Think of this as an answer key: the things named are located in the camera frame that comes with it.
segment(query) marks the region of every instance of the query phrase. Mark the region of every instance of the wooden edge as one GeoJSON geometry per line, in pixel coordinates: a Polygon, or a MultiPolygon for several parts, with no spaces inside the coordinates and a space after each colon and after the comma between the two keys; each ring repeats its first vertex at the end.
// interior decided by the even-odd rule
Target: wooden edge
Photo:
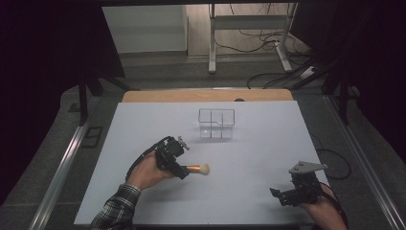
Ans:
{"type": "Polygon", "coordinates": [[[287,89],[204,89],[128,91],[123,103],[193,103],[193,102],[268,102],[293,101],[287,89]]]}

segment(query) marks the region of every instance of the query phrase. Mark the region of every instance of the gray floor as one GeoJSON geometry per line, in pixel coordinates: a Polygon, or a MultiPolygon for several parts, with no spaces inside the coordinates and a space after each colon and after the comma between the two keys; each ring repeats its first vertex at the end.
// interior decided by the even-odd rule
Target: gray floor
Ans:
{"type": "MultiPolygon", "coordinates": [[[[208,73],[205,58],[181,57],[178,60],[182,60],[172,62],[165,62],[165,58],[168,57],[163,57],[163,59],[137,57],[136,63],[142,63],[138,65],[131,64],[128,59],[123,59],[123,62],[127,61],[127,65],[124,66],[126,79],[121,81],[142,89],[245,88],[247,80],[256,74],[282,72],[282,66],[276,56],[223,57],[219,60],[215,75],[208,73]]],[[[266,82],[279,77],[280,75],[265,76],[253,80],[251,85],[252,87],[262,87],[266,82]]],[[[281,81],[272,87],[281,88],[283,84],[297,80],[281,81]]],[[[45,229],[85,228],[73,225],[73,220],[97,163],[117,103],[121,101],[124,94],[124,91],[116,85],[104,80],[101,82],[105,92],[89,121],[90,127],[102,127],[101,139],[94,147],[92,146],[97,143],[95,138],[83,139],[45,229]]],[[[316,80],[300,90],[292,91],[292,94],[299,103],[315,148],[323,146],[323,148],[335,150],[343,154],[350,162],[352,174],[349,178],[329,180],[348,213],[350,229],[392,229],[351,152],[339,124],[334,119],[332,110],[321,94],[320,85],[322,83],[323,79],[316,80]]],[[[31,165],[6,202],[0,207],[1,229],[27,229],[32,222],[78,126],[79,113],[75,109],[78,108],[78,103],[79,95],[76,87],[66,91],[62,96],[61,107],[54,125],[31,165]]],[[[351,101],[349,104],[349,119],[350,128],[371,161],[377,176],[384,184],[401,216],[406,217],[406,178],[402,176],[406,173],[405,165],[390,145],[363,117],[357,109],[355,101],[351,101]]],[[[333,154],[323,152],[320,158],[331,167],[327,174],[339,176],[346,170],[345,164],[333,154]]]]}

